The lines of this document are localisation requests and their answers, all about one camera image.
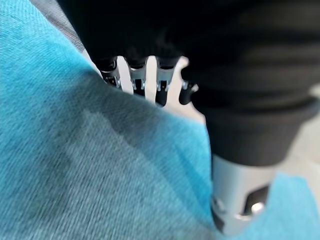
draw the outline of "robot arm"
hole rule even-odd
[[[177,59],[188,57],[179,101],[191,98],[206,118],[213,220],[225,235],[240,233],[264,209],[277,164],[318,110],[309,89],[320,80],[320,3],[58,2],[104,80],[118,88],[116,56],[125,57],[133,89],[144,95],[146,59],[154,55],[156,102],[164,105]]]

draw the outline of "silver metal part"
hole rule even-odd
[[[137,90],[136,80],[141,80],[141,89],[145,89],[146,87],[146,73],[147,73],[147,64],[145,63],[142,68],[132,68],[129,66],[130,80],[132,83],[133,90]]]
[[[104,81],[107,83],[110,83],[112,79],[115,80],[115,86],[119,89],[121,88],[121,81],[120,81],[120,73],[118,65],[116,65],[116,68],[111,71],[100,71],[102,74],[102,77],[104,78]]]
[[[169,90],[169,86],[172,80],[172,77],[175,72],[175,66],[170,69],[162,69],[160,68],[160,63],[158,59],[156,59],[156,90],[161,91],[161,81],[166,82],[165,91]]]
[[[187,90],[188,89],[188,86],[189,86],[189,82],[188,81],[185,81],[185,80],[182,80],[182,89],[183,90]],[[191,90],[192,92],[196,92],[198,91],[199,87],[197,84],[193,84]]]
[[[184,81],[184,80],[182,80],[182,89],[183,90],[187,90],[188,89],[188,82],[187,81]]]
[[[256,167],[240,165],[214,155],[212,160],[213,195],[211,208],[221,221],[215,224],[226,236],[241,233],[265,208],[264,202],[255,202],[250,214],[244,214],[249,194],[269,186],[277,166]]]

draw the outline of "textured fabric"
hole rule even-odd
[[[59,29],[81,53],[84,51],[84,45],[56,0],[30,0],[30,2],[39,9],[50,23]]]
[[[205,127],[104,84],[26,0],[0,6],[0,239],[210,240]],[[306,182],[280,174],[235,240],[318,240]]]

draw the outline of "blue cloth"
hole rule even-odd
[[[0,5],[0,239],[222,239],[204,126],[107,86],[27,0]],[[280,174],[235,240],[319,240],[306,182]]]

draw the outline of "gray surface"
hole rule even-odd
[[[85,47],[56,0],[30,0],[30,2],[39,9],[50,23],[59,29],[80,52],[83,52]]]

